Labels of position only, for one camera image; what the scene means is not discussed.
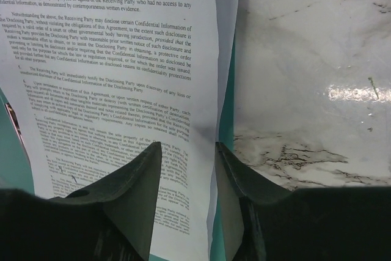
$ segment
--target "paragraph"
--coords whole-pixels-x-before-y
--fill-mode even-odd
[[[87,76],[87,75],[78,75],[75,73],[56,72],[54,70],[46,70],[46,69],[40,68],[40,67],[27,67],[27,70],[23,70],[23,68],[20,65],[19,65],[19,69],[20,69],[20,73],[22,75],[53,79],[56,81],[61,81],[62,84],[64,84],[64,82],[66,82],[66,83],[70,83],[70,84],[74,84],[74,85],[79,84],[79,85],[86,85],[86,86],[105,87],[105,88],[109,88],[109,89],[126,90],[128,92],[135,92],[138,94],[142,94],[145,91],[152,91],[152,92],[157,92],[159,94],[167,94],[167,95],[170,95],[173,97],[178,97],[178,98],[186,98],[186,99],[191,98],[191,95],[186,95],[186,94],[181,93],[179,91],[162,89],[162,88],[155,87],[155,86],[152,86],[149,84],[135,83],[135,82],[120,79],[120,78],[114,79],[114,78],[104,78],[104,77],[96,76],[96,75]],[[32,86],[32,85],[28,85],[25,80],[23,80],[23,81],[24,81],[24,86],[26,89],[38,90],[41,87],[49,87],[49,88],[64,90],[64,91],[69,90],[68,92],[74,92],[74,93],[78,92],[79,94],[83,92],[83,90],[69,89],[68,87],[60,87],[60,86],[56,86],[51,83],[36,82],[36,81],[33,82],[34,86]]]
[[[189,210],[189,197],[179,191],[160,187],[158,199]]]
[[[83,183],[76,183],[71,177],[53,175],[51,176],[51,184],[53,186],[54,197],[65,197],[88,185],[88,183],[86,185]]]
[[[189,111],[149,100],[76,90],[34,82],[25,83],[31,108],[83,122],[118,123],[155,130],[189,142]]]
[[[191,80],[191,26],[11,14],[0,23],[17,60],[77,62]]]
[[[155,222],[183,234],[190,234],[190,219],[180,212],[164,207],[156,207]]]
[[[191,8],[190,3],[158,0],[0,0],[0,4],[118,12],[141,12],[142,6]]]
[[[93,183],[110,171],[122,167],[138,156],[152,140],[99,130],[48,116],[35,116],[47,157],[49,171],[55,178],[62,176],[74,185]],[[180,148],[162,143],[161,179],[188,185],[188,154]],[[171,189],[159,191],[159,198],[185,209],[189,199]]]
[[[171,182],[179,183],[184,188],[188,187],[188,154],[186,151],[172,145],[162,143],[163,157],[161,165],[161,178]],[[183,207],[189,207],[188,199],[185,195],[170,194],[169,190],[161,190],[161,199],[175,204],[180,204]]]

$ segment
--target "gray marble veining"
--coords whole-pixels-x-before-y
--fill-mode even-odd
[[[391,184],[391,0],[239,0],[235,152],[272,181]]]

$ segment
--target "white paper sheet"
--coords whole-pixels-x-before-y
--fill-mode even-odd
[[[65,196],[162,141],[151,253],[207,260],[215,0],[0,4],[0,87],[18,115],[37,195]]]

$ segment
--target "black plastic piece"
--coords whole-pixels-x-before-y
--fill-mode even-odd
[[[221,186],[219,173],[237,196],[244,227],[231,260],[390,260],[391,187],[291,192],[240,162],[222,143],[216,144]],[[228,205],[221,211],[223,219],[232,218]]]
[[[0,260],[148,260],[161,145],[66,198],[0,190]]]

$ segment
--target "marble surface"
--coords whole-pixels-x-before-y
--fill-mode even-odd
[[[289,189],[391,184],[391,0],[239,0],[235,152]]]

